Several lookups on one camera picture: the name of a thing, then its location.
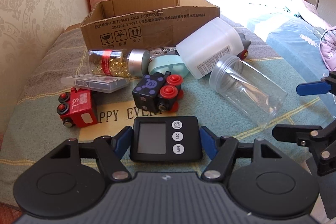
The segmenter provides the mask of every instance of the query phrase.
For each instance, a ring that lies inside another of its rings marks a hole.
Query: damask wallpaper
[[[0,133],[49,47],[88,13],[88,0],[0,0]]]

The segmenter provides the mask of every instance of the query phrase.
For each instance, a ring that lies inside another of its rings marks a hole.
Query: toy train
[[[176,112],[179,108],[176,100],[183,97],[182,82],[180,75],[172,75],[169,71],[164,75],[159,72],[145,75],[132,91],[136,107],[152,113]]]
[[[92,91],[71,88],[71,92],[64,92],[58,97],[60,104],[57,113],[65,127],[79,128],[97,124],[97,108],[92,98]]]

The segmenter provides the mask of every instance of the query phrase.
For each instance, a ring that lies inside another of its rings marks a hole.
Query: blue bedding
[[[283,57],[307,82],[319,81],[329,73],[319,51],[320,40],[313,27],[279,8],[235,0],[207,0],[221,8],[221,15],[254,32]],[[336,118],[336,96],[320,95]]]

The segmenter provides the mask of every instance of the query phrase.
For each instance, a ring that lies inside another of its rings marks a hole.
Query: blue plastic part
[[[331,91],[331,85],[326,81],[299,84],[296,93],[300,96],[326,94]]]
[[[199,129],[199,134],[201,136],[201,143],[202,148],[206,152],[206,154],[209,156],[211,160],[217,155],[218,148],[216,145],[216,140],[214,139],[214,134],[211,135],[211,131],[208,130],[206,127],[201,127]]]
[[[120,160],[125,155],[127,149],[131,145],[133,135],[133,129],[131,127],[128,127],[124,132],[123,131],[124,130],[118,133],[118,135],[121,133],[121,136],[116,136],[117,144],[114,150],[114,153]]]

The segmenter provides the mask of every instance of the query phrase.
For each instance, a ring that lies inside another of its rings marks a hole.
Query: glass jar
[[[287,93],[260,71],[227,54],[213,69],[210,86],[264,129],[279,112]]]
[[[142,77],[148,74],[149,61],[147,50],[90,50],[87,67],[95,75]]]

